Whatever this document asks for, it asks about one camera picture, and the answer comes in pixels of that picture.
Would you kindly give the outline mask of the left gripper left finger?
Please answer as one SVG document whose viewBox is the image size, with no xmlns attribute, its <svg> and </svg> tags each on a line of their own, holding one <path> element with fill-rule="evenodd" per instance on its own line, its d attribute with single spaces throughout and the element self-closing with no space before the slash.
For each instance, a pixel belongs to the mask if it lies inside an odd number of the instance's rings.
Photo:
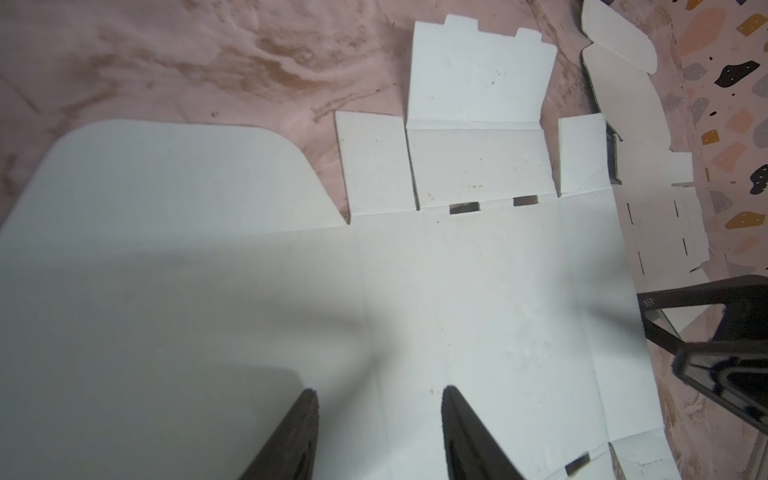
<svg viewBox="0 0 768 480">
<path fill-rule="evenodd" d="M 310 480 L 319 436 L 319 400 L 303 390 L 240 479 Z"/>
</svg>

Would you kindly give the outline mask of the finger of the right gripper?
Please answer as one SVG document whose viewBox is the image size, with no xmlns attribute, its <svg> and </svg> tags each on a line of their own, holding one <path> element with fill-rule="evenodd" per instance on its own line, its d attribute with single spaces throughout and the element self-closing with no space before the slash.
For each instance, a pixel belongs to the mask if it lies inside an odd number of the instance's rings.
<svg viewBox="0 0 768 480">
<path fill-rule="evenodd" d="M 720 354 L 727 359 L 767 358 L 767 278 L 749 274 L 706 283 L 645 291 L 637 295 L 639 349 L 650 345 L 675 358 Z M 706 311 L 720 317 L 705 341 L 687 341 L 682 332 Z"/>
</svg>

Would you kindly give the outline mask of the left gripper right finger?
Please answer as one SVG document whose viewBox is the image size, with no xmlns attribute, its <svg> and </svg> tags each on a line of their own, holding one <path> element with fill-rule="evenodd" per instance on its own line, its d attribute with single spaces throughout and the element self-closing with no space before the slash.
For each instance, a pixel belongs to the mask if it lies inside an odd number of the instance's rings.
<svg viewBox="0 0 768 480">
<path fill-rule="evenodd" d="M 523 476 L 453 385 L 443 390 L 442 431 L 449 479 L 515 479 Z"/>
</svg>

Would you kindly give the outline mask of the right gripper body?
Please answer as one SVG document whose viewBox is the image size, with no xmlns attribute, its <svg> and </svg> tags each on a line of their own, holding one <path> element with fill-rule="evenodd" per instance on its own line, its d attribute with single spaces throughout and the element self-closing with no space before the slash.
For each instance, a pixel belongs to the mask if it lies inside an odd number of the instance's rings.
<svg viewBox="0 0 768 480">
<path fill-rule="evenodd" d="M 687 386 L 760 433 L 767 433 L 765 341 L 683 342 L 672 370 Z"/>
</svg>

